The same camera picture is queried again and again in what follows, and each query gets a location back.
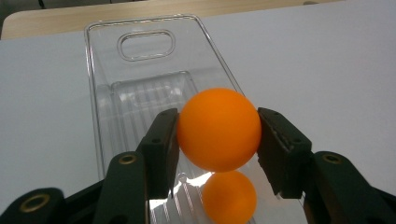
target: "plastic tray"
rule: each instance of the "plastic tray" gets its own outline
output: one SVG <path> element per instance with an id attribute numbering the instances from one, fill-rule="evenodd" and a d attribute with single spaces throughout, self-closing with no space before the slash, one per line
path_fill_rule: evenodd
<path id="1" fill-rule="evenodd" d="M 136 149 L 161 111 L 180 111 L 209 88 L 241 92 L 195 16 L 97 22 L 86 28 L 85 37 L 102 177 L 115 155 Z M 210 175 L 180 152 L 176 196 L 150 201 L 151 223 L 211 223 L 201 203 L 201 186 Z"/>

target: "tray handle cutout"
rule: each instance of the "tray handle cutout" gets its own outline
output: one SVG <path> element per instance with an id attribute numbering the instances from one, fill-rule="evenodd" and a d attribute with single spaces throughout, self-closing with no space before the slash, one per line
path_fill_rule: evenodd
<path id="1" fill-rule="evenodd" d="M 117 50 L 123 60 L 136 62 L 168 56 L 175 43 L 174 34 L 168 30 L 142 31 L 122 35 Z"/>

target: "orange ping pong ball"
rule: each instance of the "orange ping pong ball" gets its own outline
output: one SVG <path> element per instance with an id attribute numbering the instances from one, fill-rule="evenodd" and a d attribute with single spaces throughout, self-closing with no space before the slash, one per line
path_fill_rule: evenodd
<path id="1" fill-rule="evenodd" d="M 241 93 L 224 88 L 194 95 L 177 123 L 177 141 L 186 157 L 211 172 L 244 165 L 262 136 L 259 114 Z"/>
<path id="2" fill-rule="evenodd" d="M 202 201 L 207 215 L 217 224 L 246 224 L 256 210 L 257 194 L 242 173 L 214 173 L 204 184 Z"/>

